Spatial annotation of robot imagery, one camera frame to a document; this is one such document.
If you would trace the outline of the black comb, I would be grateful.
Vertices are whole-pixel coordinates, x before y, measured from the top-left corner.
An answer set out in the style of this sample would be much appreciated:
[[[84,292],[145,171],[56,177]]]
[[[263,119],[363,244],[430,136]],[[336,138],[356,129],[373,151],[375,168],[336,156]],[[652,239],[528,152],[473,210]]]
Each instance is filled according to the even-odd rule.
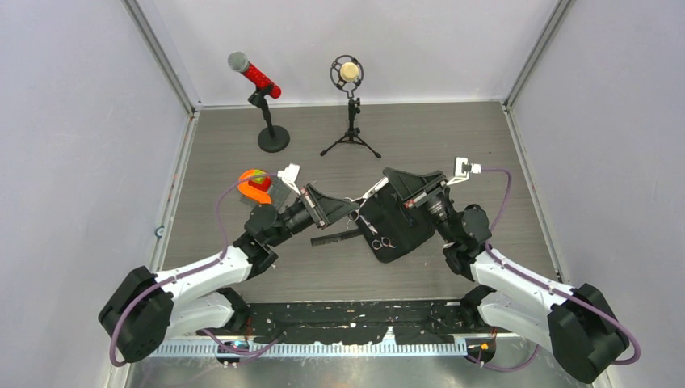
[[[359,229],[346,230],[344,232],[338,232],[334,234],[328,234],[324,236],[319,236],[310,239],[310,245],[312,247],[319,247],[331,243],[339,243],[348,239],[356,238],[362,235]]]

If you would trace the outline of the black tool pouch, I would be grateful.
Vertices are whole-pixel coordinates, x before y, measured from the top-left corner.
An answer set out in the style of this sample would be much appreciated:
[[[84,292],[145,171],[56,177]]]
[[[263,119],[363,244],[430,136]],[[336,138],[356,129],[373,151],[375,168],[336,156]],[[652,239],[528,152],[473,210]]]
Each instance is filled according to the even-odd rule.
[[[435,227],[431,222],[414,208],[411,208],[415,219],[414,227],[407,227],[405,219],[397,209],[397,202],[393,198],[393,190],[389,183],[372,196],[359,211],[376,227],[381,236],[390,238],[397,246],[396,249],[383,248],[374,251],[371,248],[370,231],[361,221],[353,221],[362,232],[372,254],[383,264],[391,263],[416,250],[435,234]]]

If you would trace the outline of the silver thinning scissors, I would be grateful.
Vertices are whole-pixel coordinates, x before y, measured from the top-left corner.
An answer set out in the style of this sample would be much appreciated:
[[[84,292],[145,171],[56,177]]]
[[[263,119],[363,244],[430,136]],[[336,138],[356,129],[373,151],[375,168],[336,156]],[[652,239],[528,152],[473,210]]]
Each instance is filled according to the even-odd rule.
[[[376,227],[365,216],[363,216],[359,210],[352,212],[351,215],[348,215],[348,218],[351,221],[361,221],[367,227],[372,234],[371,248],[374,251],[378,251],[383,248],[397,248],[390,238],[381,236]]]

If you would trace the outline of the silver hair scissors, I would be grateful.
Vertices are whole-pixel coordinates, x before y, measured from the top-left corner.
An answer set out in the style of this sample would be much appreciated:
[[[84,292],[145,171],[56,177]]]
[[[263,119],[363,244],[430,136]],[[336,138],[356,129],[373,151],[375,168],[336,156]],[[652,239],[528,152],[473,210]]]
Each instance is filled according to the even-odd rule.
[[[357,198],[351,199],[351,198],[345,198],[345,200],[349,200],[352,203],[355,203],[359,206],[361,209],[366,202],[374,195],[376,195],[385,185],[387,185],[389,182],[389,179],[387,177],[382,178],[378,182],[376,182],[374,185],[372,185],[362,196],[359,196]]]

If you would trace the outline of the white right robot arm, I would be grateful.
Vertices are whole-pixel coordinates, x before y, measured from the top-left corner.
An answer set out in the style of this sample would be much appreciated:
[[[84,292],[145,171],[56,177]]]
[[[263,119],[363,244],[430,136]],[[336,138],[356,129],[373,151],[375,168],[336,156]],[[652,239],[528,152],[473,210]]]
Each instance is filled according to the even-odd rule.
[[[590,384],[612,365],[640,360],[634,334],[616,318],[602,292],[593,285],[573,287],[517,264],[493,248],[494,223],[476,204],[455,209],[443,172],[412,174],[383,171],[396,202],[418,210],[445,244],[448,267],[476,283],[463,296],[461,321],[470,331],[502,328],[551,352],[576,380]]]

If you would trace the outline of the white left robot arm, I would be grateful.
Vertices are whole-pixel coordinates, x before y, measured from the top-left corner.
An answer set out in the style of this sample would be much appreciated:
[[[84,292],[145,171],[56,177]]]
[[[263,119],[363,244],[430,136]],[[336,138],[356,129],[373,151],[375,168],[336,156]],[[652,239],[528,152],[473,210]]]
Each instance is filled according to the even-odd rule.
[[[241,333],[248,322],[245,302],[230,285],[264,273],[277,260],[273,251],[310,226],[325,229],[359,209],[305,185],[284,210],[255,205],[244,232],[221,250],[180,268],[131,270],[110,296],[98,321],[110,337],[108,356],[115,367],[145,359],[164,340],[202,329]]]

